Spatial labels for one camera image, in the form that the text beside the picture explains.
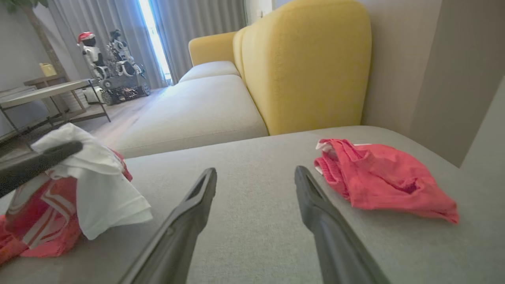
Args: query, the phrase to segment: wooden floor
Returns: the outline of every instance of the wooden floor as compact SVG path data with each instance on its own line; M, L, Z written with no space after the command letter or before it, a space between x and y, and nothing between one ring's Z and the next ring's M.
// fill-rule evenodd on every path
M169 89L170 88L155 89L152 90L149 97L141 97L118 105L104 106L111 122L107 120L107 117L99 117L76 122L75 125L91 133L104 145L114 149L115 143L118 139L142 116L142 114L144 114L150 107L154 106L158 100L165 96L169 96ZM96 109L99 109L101 112L102 109L97 107L97 105L92 106L90 111L93 112ZM30 143L33 143L49 130L49 124L46 124L45 126L24 135L23 138L28 140ZM27 151L29 151L28 147L22 139L11 139L10 141L4 142L0 145L0 161L15 157Z

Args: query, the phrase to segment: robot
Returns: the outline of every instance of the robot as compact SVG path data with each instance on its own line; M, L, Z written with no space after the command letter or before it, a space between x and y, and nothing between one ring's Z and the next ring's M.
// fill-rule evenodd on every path
M148 96L150 88L144 82L145 70L135 63L125 41L120 41L120 30L110 33L111 39L106 46L109 60L104 60L100 48L96 47L95 35L84 32L79 35L77 44L82 44L82 54L98 85L103 89L102 100L108 106L120 102Z

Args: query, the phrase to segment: santa hat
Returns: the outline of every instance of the santa hat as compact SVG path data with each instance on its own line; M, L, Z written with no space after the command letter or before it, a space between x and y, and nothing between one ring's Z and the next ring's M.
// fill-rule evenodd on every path
M94 38L94 34L90 31L84 32L77 38L77 45L79 45L83 40Z

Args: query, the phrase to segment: curtain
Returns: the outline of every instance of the curtain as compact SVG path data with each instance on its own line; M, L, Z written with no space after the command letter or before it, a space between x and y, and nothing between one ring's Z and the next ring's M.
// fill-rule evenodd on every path
M135 62L145 68L149 86L153 89L167 86L138 0L54 0L50 3L51 14L82 78L90 77L90 71L77 46L77 36L86 31L94 33L97 47L106 56L109 33L120 29L121 39L128 43Z
M172 80L192 67L190 40L245 26L243 0L151 0Z

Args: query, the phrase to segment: red cloth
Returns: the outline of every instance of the red cloth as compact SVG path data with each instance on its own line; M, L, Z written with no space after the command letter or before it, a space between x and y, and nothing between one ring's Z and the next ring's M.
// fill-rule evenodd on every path
M123 175L132 176L123 156ZM0 264L18 255L56 257L72 249L81 236L73 177L50 179L46 174L16 189L6 215L0 215Z
M328 184L356 208L406 211L459 222L456 203L416 158L380 145L354 146L345 139L322 139L314 161Z

